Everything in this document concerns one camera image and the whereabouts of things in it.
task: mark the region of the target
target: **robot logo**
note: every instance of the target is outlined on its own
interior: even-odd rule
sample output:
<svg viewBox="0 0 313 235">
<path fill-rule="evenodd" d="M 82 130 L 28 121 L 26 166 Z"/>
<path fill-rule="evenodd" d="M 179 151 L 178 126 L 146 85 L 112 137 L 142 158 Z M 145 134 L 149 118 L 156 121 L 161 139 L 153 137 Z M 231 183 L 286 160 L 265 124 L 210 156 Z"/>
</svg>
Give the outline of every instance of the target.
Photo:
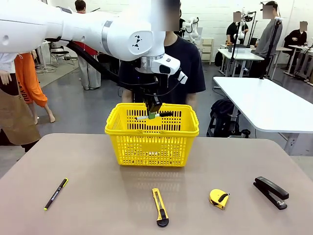
<svg viewBox="0 0 313 235">
<path fill-rule="evenodd" d="M 135 36 L 135 38 L 137 38 L 137 39 L 136 39 L 136 44 L 135 44 L 135 45 L 133 45 L 133 47 L 137 47 L 137 48 L 138 48 L 138 50 L 139 50 L 139 45 L 138 45 L 138 43 L 139 43 L 140 41 L 142 41 L 142 39 L 140 38 L 140 36 L 139 36 L 139 35 L 136 35 L 136 36 Z"/>
</svg>

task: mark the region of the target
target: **yellow plastic basket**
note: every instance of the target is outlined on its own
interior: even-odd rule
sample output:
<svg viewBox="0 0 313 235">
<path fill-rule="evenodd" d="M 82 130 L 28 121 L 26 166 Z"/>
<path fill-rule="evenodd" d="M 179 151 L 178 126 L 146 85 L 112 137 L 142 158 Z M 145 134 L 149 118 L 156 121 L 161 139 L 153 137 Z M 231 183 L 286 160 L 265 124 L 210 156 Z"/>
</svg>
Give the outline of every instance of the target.
<svg viewBox="0 0 313 235">
<path fill-rule="evenodd" d="M 120 103 L 105 127 L 120 165 L 185 166 L 199 134 L 199 122 L 189 105 L 163 104 L 160 113 L 172 117 L 136 120 L 146 116 L 143 103 Z"/>
</svg>

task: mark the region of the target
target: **black cap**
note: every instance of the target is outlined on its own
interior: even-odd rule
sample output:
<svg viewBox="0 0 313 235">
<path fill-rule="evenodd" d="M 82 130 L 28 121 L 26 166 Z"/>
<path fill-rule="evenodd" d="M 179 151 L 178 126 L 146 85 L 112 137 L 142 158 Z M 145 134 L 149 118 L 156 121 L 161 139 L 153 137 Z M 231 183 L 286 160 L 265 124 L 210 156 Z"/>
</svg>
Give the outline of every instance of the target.
<svg viewBox="0 0 313 235">
<path fill-rule="evenodd" d="M 265 4 L 265 6 L 273 6 L 273 8 L 275 9 L 278 8 L 278 4 L 275 1 L 269 1 L 268 3 Z"/>
</svg>

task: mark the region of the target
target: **gray pants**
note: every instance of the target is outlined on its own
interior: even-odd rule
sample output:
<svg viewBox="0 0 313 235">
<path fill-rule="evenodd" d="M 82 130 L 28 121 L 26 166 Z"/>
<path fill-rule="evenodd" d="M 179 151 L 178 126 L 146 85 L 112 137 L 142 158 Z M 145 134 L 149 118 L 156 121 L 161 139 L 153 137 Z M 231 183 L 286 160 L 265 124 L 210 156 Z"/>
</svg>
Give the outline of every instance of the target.
<svg viewBox="0 0 313 235">
<path fill-rule="evenodd" d="M 101 86 L 101 74 L 82 57 L 77 56 L 82 86 L 85 89 Z"/>
</svg>

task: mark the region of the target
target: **wall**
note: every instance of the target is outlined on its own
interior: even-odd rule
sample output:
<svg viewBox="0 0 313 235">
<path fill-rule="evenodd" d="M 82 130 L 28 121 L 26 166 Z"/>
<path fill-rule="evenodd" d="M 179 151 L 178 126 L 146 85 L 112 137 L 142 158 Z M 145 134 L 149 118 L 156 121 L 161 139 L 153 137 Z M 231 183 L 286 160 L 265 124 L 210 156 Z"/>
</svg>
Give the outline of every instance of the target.
<svg viewBox="0 0 313 235">
<path fill-rule="evenodd" d="M 118 13 L 125 9 L 130 0 L 85 0 L 87 11 L 92 11 L 100 7 L 101 11 Z M 280 0 L 279 10 L 283 21 L 283 32 L 279 45 L 283 45 L 286 34 L 299 28 L 300 21 L 308 21 L 309 37 L 313 37 L 313 6 L 310 0 Z M 75 0 L 48 0 L 48 4 L 53 6 L 70 7 L 75 10 Z M 199 17 L 199 27 L 203 27 L 202 37 L 214 38 L 214 54 L 220 48 L 220 44 L 225 43 L 226 30 L 232 23 L 233 12 L 241 11 L 245 7 L 246 11 L 257 11 L 256 20 L 258 23 L 254 32 L 254 37 L 261 37 L 262 32 L 269 20 L 262 19 L 262 8 L 259 0 L 223 0 L 218 3 L 211 0 L 181 0 L 182 18 L 188 19 L 192 16 Z M 283 53 L 279 59 L 280 63 L 286 62 Z"/>
</svg>

